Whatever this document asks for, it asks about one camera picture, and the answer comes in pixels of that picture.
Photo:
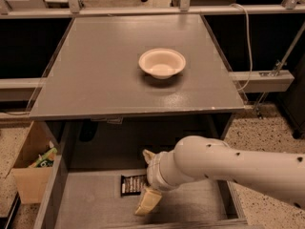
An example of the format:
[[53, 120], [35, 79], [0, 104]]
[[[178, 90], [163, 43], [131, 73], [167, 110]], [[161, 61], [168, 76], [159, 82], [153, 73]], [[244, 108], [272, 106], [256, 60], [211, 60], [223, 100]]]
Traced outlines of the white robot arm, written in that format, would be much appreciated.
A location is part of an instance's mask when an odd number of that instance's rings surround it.
[[138, 216], [151, 212], [164, 192], [204, 179], [225, 180], [258, 193], [305, 208], [305, 156], [236, 150], [226, 142], [189, 135], [169, 152], [143, 152], [147, 181], [135, 209]]

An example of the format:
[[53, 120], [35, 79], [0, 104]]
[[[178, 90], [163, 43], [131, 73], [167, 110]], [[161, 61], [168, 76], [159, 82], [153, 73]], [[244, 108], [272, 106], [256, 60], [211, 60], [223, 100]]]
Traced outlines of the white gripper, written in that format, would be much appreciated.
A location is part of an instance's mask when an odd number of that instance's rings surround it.
[[158, 154], [144, 149], [142, 155], [147, 163], [147, 181], [152, 187], [144, 187], [140, 194], [139, 203], [135, 209], [137, 216], [148, 215], [162, 199], [159, 192], [168, 192], [177, 189], [177, 185], [171, 185], [161, 174], [161, 160], [168, 156], [168, 152]]

